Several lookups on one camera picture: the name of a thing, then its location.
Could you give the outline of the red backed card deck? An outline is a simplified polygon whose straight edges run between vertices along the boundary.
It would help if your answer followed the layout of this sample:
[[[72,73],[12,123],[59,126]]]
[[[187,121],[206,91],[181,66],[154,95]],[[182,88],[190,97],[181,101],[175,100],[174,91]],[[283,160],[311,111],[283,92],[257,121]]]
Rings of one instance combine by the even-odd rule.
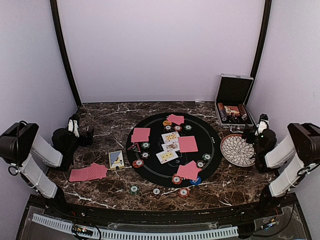
[[[69,177],[70,182],[86,182],[101,180],[107,176],[108,168],[105,165],[92,163],[89,167],[72,169]]]

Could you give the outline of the blue small blind button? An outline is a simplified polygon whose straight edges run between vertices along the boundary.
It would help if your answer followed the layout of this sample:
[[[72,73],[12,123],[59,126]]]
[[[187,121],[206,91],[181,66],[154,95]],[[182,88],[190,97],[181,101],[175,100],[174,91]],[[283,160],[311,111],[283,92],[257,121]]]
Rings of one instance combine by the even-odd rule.
[[[192,185],[194,185],[194,186],[198,186],[198,185],[200,185],[200,184],[202,183],[202,179],[201,179],[200,176],[198,176],[198,177],[196,178],[196,180],[190,180],[189,182],[190,182]]]

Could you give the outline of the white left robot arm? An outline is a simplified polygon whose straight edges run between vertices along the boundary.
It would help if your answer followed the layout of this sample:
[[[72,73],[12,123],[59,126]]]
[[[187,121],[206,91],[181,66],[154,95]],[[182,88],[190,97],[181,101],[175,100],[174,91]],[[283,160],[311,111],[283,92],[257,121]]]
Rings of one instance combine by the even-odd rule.
[[[61,172],[67,172],[74,163],[74,153],[79,146],[93,144],[94,128],[86,134],[78,133],[77,123],[71,127],[59,128],[53,132],[52,143],[48,143],[39,133],[36,123],[20,121],[14,123],[0,136],[0,157],[9,165],[12,176],[20,175],[44,198],[53,200],[51,210],[60,218],[67,218],[70,206],[63,201],[64,193],[51,181],[39,161]]]

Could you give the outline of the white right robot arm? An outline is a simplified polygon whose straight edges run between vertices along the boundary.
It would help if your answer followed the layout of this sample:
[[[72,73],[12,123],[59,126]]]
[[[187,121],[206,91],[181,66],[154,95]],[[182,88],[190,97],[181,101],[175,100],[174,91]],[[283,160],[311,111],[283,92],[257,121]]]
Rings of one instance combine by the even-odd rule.
[[[254,133],[255,167],[260,173],[285,168],[262,190],[255,213],[266,217],[276,199],[285,196],[311,171],[320,166],[320,127],[313,123],[290,123],[288,135],[277,143],[276,133],[267,125]]]

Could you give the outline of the orange big blind button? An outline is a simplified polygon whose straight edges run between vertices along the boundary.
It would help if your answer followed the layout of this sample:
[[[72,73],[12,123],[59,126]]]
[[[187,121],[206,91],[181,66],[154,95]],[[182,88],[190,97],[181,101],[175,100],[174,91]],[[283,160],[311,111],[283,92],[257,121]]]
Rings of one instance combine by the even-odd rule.
[[[172,123],[171,123],[170,121],[167,121],[167,120],[163,121],[162,124],[163,124],[164,126],[171,126],[171,125],[172,125]]]

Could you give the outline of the red yellow poker chip stack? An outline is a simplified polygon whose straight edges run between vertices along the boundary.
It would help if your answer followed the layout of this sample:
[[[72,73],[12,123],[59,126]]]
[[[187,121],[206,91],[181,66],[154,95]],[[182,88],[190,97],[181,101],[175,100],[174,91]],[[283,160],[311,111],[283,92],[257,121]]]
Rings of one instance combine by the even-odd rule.
[[[178,195],[182,198],[186,198],[188,195],[190,194],[190,191],[187,189],[187,188],[181,188],[179,191],[178,191]]]

